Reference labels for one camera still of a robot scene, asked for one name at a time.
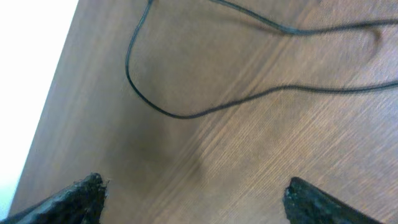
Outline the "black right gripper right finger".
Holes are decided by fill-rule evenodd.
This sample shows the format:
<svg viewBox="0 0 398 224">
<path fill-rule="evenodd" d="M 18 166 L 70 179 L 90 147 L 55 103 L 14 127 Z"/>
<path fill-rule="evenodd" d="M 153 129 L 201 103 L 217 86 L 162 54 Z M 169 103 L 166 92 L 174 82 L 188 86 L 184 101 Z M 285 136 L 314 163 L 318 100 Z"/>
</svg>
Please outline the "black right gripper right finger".
<svg viewBox="0 0 398 224">
<path fill-rule="evenodd" d="M 300 177 L 293 177 L 282 198 L 291 224 L 382 224 Z"/>
</svg>

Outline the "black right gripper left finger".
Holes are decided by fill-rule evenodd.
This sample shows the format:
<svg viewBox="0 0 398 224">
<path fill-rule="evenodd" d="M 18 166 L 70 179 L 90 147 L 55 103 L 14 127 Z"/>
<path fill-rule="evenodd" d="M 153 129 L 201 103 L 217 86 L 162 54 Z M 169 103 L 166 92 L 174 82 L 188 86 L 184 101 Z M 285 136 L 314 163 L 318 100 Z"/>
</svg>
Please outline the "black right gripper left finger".
<svg viewBox="0 0 398 224">
<path fill-rule="evenodd" d="M 98 173 L 1 221 L 1 224 L 99 224 L 107 196 L 107 184 Z"/>
</svg>

